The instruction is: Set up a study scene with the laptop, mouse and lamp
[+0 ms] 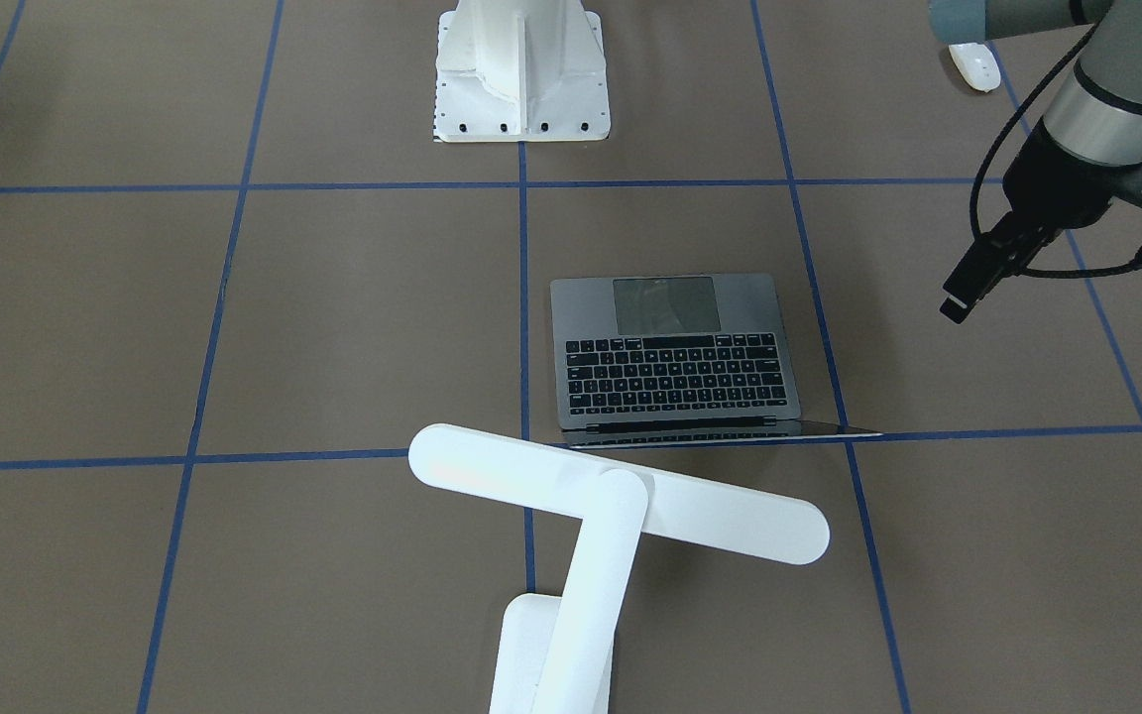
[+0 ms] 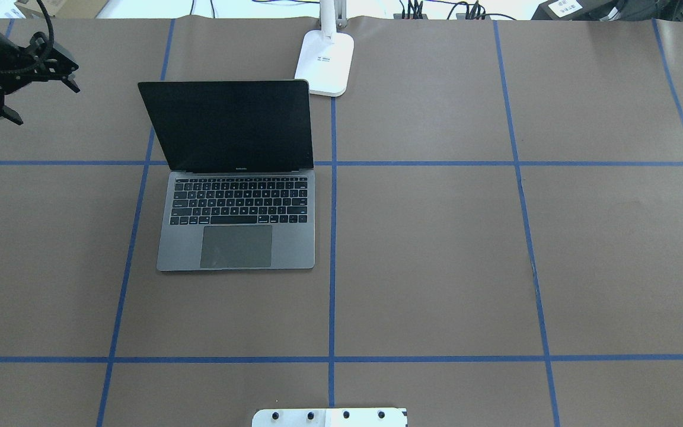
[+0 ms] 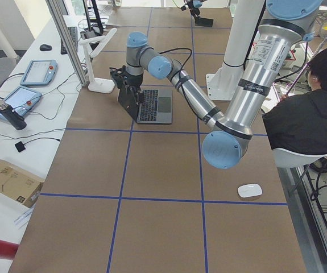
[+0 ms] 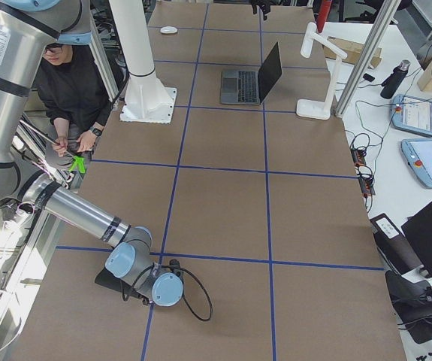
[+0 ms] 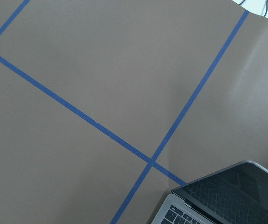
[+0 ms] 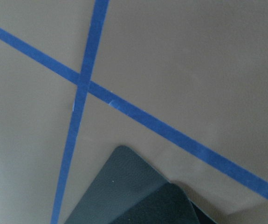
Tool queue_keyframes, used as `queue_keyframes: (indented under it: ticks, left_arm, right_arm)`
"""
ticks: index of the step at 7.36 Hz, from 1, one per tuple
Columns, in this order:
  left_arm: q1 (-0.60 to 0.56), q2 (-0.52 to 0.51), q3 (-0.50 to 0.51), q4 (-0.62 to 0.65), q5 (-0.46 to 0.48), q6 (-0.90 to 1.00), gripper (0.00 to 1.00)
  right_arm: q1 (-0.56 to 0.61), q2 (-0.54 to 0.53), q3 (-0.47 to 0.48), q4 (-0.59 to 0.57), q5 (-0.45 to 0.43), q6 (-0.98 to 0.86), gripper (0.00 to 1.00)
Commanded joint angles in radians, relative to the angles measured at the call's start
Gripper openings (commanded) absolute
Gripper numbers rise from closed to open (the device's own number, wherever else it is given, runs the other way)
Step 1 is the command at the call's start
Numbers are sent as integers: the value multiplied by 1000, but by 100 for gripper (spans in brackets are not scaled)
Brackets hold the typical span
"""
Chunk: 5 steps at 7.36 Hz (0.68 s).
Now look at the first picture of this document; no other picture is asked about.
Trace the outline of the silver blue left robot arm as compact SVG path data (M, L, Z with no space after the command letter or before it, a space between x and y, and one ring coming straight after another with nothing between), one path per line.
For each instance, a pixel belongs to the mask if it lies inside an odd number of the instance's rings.
M943 284L954 322L1006 276L1034 276L1032 260L1062 232L1100 220L1115 200L1142 209L1142 1L933 1L928 21L944 45L1052 29L1086 33L1049 71L1062 85L1010 168L1006 212L980 227L978 204L991 159L971 186L971 246ZM1103 276L1142 271L1142 244Z

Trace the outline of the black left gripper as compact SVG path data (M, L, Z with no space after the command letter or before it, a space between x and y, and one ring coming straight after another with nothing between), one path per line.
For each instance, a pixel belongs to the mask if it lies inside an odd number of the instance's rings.
M1095 223L1113 200L1105 180L1121 173L1127 168L1096 165L1061 149L1037 122L1003 173L1010 212L971 241L944 280L943 316L962 324L1002 280L1019 275L1021 260L1032 260L1065 228Z

